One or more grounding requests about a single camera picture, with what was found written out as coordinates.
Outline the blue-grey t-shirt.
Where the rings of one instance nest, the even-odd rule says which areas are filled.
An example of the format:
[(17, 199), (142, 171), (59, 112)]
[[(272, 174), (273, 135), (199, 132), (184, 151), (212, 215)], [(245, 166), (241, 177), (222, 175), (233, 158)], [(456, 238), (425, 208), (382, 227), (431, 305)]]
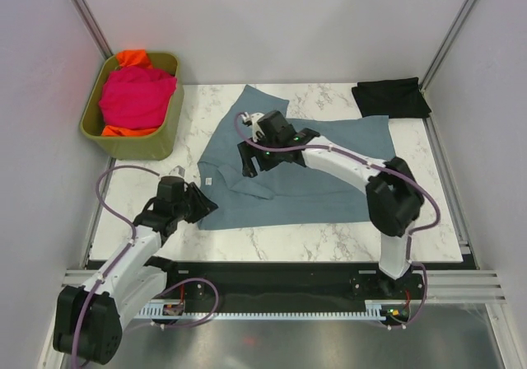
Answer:
[(239, 112), (287, 111), (287, 100), (246, 86), (211, 136), (198, 161), (201, 187), (218, 208), (198, 224), (216, 231), (307, 223), (351, 223), (369, 219), (366, 196), (318, 170), (282, 163), (254, 178), (241, 174), (235, 129)]

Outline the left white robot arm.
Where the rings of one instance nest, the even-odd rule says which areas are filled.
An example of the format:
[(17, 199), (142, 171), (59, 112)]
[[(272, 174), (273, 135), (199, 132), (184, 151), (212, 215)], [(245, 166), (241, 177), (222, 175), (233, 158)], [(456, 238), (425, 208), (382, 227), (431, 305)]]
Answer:
[(82, 285), (67, 285), (59, 293), (54, 350), (68, 354), (74, 368), (108, 363), (139, 311), (152, 298), (173, 297), (180, 290), (180, 276), (150, 265), (151, 257), (180, 222), (194, 224), (217, 209), (196, 184), (161, 178), (156, 195), (130, 223), (131, 237)]

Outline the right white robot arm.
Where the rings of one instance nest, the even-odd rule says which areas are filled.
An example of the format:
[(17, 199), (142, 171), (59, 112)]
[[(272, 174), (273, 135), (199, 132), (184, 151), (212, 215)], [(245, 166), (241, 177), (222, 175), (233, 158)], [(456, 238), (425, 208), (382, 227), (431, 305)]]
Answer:
[(408, 165), (401, 158), (390, 161), (357, 154), (320, 136), (302, 142), (293, 138), (284, 147), (265, 147), (252, 140), (237, 145), (242, 175), (254, 178), (253, 159), (262, 161), (261, 170), (288, 162), (322, 171), (361, 191), (366, 197), (371, 224), (379, 231), (382, 272), (377, 277), (379, 292), (397, 297), (407, 287), (410, 268), (411, 231), (418, 219), (424, 194), (420, 192)]

